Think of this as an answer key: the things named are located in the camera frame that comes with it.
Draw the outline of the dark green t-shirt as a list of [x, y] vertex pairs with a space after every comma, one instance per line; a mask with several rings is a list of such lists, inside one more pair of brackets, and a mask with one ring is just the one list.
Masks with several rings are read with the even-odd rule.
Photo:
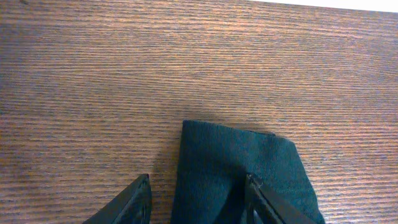
[[193, 120], [182, 126], [171, 223], [245, 223], [249, 173], [315, 223], [324, 223], [292, 141]]

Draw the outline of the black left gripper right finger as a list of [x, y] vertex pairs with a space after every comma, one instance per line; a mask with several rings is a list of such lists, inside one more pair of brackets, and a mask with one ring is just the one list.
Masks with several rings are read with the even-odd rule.
[[253, 173], [244, 187], [247, 224], [315, 224]]

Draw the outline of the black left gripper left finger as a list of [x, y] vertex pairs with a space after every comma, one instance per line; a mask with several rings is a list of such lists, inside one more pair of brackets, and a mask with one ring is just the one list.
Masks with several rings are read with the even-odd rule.
[[148, 174], [141, 174], [83, 224], [149, 224], [152, 191]]

